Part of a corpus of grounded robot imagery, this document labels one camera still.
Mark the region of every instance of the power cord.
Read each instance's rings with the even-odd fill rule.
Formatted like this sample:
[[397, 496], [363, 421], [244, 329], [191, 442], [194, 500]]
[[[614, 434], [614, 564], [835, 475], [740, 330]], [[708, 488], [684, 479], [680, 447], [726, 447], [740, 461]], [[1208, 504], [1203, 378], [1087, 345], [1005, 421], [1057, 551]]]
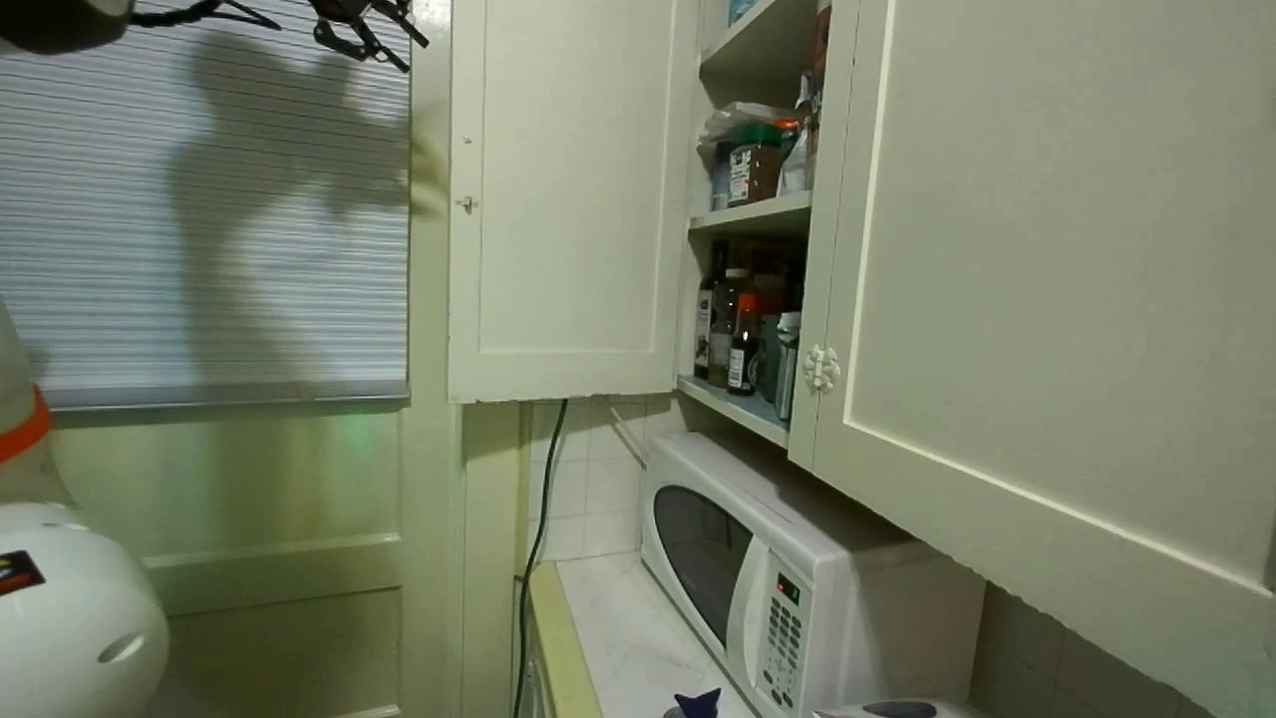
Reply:
[[529, 551], [528, 551], [528, 564], [521, 564], [521, 575], [514, 575], [520, 583], [520, 681], [514, 681], [514, 718], [521, 711], [521, 681], [528, 681], [528, 609], [529, 609], [529, 570], [542, 555], [542, 538], [545, 538], [545, 519], [550, 519], [550, 488], [555, 488], [555, 462], [557, 462], [557, 442], [561, 442], [561, 421], [566, 421], [566, 403], [557, 403], [557, 421], [555, 421], [555, 430], [550, 430], [550, 447], [545, 447], [545, 473], [542, 473], [542, 512], [537, 512], [537, 523], [534, 523], [534, 538], [529, 538]]

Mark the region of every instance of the white robot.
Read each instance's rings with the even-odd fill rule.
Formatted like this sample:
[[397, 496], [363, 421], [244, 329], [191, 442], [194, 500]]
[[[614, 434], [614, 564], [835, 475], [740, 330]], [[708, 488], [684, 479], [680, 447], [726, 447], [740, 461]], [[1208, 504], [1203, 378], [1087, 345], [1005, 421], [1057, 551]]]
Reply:
[[142, 568], [72, 508], [48, 409], [0, 304], [0, 716], [129, 718], [169, 663]]

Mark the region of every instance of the cabinet shelf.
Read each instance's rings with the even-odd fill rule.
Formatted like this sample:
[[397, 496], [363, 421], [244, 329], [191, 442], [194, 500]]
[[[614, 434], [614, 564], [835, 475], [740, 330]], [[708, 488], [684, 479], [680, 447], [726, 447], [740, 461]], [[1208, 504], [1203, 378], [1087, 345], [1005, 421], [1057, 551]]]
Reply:
[[781, 422], [781, 414], [763, 399], [763, 394], [731, 394], [704, 378], [680, 377], [678, 378], [680, 394], [688, 394], [692, 403], [719, 413], [723, 421], [763, 434], [775, 447], [788, 447], [788, 426]]
[[817, 36], [817, 0], [756, 0], [702, 55], [702, 76], [748, 76], [755, 86], [788, 86], [796, 91], [795, 82], [809, 70], [815, 48], [795, 46], [795, 36]]
[[723, 208], [688, 220], [688, 233], [807, 236], [809, 193]]

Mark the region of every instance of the door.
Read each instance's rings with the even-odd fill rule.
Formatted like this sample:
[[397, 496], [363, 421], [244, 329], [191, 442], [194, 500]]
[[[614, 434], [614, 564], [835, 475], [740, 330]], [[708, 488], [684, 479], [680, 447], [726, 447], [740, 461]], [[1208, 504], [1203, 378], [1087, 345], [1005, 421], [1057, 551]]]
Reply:
[[456, 399], [674, 386], [688, 14], [456, 6]]
[[1273, 40], [1263, 0], [866, 0], [795, 442], [1216, 716], [1276, 707]]

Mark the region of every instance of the microwave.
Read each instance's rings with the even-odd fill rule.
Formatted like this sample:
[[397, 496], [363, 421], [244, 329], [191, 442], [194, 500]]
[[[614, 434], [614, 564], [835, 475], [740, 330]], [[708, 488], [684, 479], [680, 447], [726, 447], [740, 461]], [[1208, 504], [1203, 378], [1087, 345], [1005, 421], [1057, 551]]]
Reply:
[[985, 583], [756, 447], [664, 434], [642, 564], [767, 718], [970, 696]]

